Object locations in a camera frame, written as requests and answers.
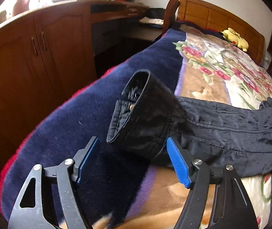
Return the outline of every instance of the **pikachu plush toy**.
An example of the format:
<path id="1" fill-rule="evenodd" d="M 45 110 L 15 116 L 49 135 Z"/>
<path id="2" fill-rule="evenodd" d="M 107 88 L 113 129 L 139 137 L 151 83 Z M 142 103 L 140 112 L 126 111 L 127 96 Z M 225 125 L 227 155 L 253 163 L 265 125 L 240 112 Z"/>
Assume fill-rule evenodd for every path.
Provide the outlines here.
<path id="1" fill-rule="evenodd" d="M 245 39 L 240 37 L 240 34 L 236 33 L 232 28 L 228 28 L 223 32 L 220 32 L 225 39 L 227 39 L 231 44 L 242 49 L 244 52 L 247 52 L 248 43 Z"/>

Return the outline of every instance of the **blanket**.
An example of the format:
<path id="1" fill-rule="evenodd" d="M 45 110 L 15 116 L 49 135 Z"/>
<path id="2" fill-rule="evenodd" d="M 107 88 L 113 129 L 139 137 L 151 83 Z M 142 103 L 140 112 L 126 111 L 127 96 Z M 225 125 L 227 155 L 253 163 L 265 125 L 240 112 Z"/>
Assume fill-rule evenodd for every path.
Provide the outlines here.
<path id="1" fill-rule="evenodd" d="M 91 136 L 101 140 L 94 171 L 87 173 L 78 195 L 94 228 L 171 228 L 188 195 L 172 169 L 149 166 L 145 160 L 106 144 L 116 100 L 131 75 L 149 69 L 176 95 L 258 109 L 272 97 L 272 80 L 247 54 L 228 42 L 185 25 L 169 30 L 157 43 L 116 67 L 47 117 L 21 145 L 2 172 L 0 208 L 9 218 L 31 167 L 59 164 L 85 146 Z M 269 175 L 242 180 L 259 228 L 270 213 Z M 201 227 L 209 222 L 210 187 Z M 63 221 L 55 198 L 59 221 Z"/>

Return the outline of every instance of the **headboard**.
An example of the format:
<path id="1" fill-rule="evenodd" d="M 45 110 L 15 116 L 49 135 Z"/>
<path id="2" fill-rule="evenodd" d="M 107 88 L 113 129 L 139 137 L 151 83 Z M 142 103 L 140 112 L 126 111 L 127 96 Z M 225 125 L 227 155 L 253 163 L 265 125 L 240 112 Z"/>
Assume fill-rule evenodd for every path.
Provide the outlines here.
<path id="1" fill-rule="evenodd" d="M 248 54 L 256 64 L 260 65 L 264 36 L 227 10 L 202 0 L 180 0 L 177 20 L 191 21 L 202 28 L 212 28 L 217 31 L 231 27 L 248 42 Z"/>

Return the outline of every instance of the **wooden door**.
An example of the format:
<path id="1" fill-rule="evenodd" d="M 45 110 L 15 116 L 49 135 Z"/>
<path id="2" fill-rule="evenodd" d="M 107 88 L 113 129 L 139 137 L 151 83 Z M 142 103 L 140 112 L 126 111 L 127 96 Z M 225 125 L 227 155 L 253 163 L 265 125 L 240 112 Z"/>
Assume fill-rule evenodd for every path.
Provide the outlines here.
<path id="1" fill-rule="evenodd" d="M 1 27 L 0 168 L 59 104 L 38 48 L 32 13 Z"/>
<path id="2" fill-rule="evenodd" d="M 34 24 L 48 75 L 62 101 L 97 79 L 90 3 L 47 7 L 36 13 Z"/>

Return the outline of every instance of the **bed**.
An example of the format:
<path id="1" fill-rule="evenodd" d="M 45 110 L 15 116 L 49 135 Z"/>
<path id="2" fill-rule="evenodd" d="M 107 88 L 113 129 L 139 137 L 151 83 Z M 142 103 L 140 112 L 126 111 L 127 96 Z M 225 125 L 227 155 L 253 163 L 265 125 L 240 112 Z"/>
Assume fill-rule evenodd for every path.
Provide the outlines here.
<path id="1" fill-rule="evenodd" d="M 228 27 L 248 41 L 249 55 L 217 36 L 216 30 Z M 1 172 L 4 217 L 9 219 L 32 166 L 57 165 L 96 135 L 101 151 L 94 171 L 87 173 L 78 190 L 93 227 L 172 228 L 188 190 L 172 169 L 156 167 L 106 143 L 116 100 L 135 71 L 148 69 L 175 95 L 259 109 L 261 101 L 272 98 L 271 77 L 254 63 L 260 62 L 263 48 L 264 37 L 235 15 L 201 0 L 180 0 L 177 22 L 160 40 L 78 91 L 24 140 Z M 258 227 L 263 228 L 272 214 L 271 174 L 242 182 Z M 209 222 L 213 193 L 211 185 L 201 228 Z M 60 227 L 65 228 L 56 194 L 55 206 Z"/>

